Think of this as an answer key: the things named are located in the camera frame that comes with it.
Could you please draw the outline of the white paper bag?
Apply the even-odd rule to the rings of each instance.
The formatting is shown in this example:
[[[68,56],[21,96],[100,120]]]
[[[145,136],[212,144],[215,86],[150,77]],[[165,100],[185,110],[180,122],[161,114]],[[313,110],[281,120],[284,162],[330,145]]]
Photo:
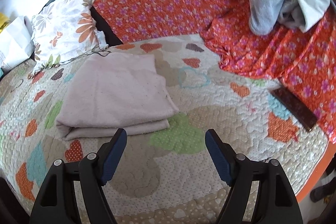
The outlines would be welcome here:
[[[34,52],[31,23],[19,16],[1,32],[1,69],[7,73],[26,61]]]

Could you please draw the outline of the pink cloth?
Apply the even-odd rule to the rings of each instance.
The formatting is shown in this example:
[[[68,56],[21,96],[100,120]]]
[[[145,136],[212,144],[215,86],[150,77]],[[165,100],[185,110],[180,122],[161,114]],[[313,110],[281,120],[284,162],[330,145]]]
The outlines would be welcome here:
[[[154,55],[115,52],[89,57],[76,72],[55,124],[66,140],[128,135],[169,127],[179,112]]]

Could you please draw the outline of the dark brown phone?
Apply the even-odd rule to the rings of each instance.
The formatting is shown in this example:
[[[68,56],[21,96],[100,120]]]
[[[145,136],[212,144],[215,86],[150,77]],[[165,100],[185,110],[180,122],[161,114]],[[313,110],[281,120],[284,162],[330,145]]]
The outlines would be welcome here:
[[[298,97],[283,86],[270,93],[293,114],[307,132],[311,132],[318,119]]]

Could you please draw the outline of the heart patchwork quilt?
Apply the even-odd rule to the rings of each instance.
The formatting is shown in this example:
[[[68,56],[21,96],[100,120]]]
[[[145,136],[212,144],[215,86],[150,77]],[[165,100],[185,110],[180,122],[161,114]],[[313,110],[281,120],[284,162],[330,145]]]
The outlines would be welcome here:
[[[157,73],[179,108],[169,128],[130,136],[104,193],[118,223],[213,223],[228,195],[205,146],[214,129],[237,153],[275,158],[298,193],[323,158],[328,139],[306,131],[270,91],[277,81],[221,71],[218,57],[197,35],[118,46],[115,52],[155,56]],[[1,80],[1,175],[30,211],[56,159],[77,161],[103,138],[63,140],[55,119],[85,58],[47,69],[34,79],[27,60]]]

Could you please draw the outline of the orange floral bedsheet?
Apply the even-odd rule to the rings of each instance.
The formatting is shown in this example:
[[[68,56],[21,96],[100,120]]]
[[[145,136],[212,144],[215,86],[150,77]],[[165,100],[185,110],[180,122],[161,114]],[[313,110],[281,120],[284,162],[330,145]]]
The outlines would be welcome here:
[[[123,43],[200,34],[220,69],[251,79],[278,79],[317,117],[335,142],[335,11],[307,33],[276,24],[257,36],[249,0],[95,0],[94,8]]]

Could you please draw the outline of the white floral pillow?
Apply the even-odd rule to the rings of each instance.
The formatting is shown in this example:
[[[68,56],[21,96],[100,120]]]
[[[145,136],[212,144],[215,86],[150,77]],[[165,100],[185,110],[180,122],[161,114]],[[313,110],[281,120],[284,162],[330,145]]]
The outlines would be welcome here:
[[[94,0],[55,0],[33,16],[35,66],[31,76],[46,68],[108,47],[104,32],[91,15]]]

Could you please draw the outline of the yellow plastic bag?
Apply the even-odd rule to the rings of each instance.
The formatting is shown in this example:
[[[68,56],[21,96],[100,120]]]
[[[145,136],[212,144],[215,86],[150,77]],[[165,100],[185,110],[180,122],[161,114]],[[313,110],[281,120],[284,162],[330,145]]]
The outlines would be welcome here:
[[[10,19],[3,13],[0,13],[0,33],[10,24]]]

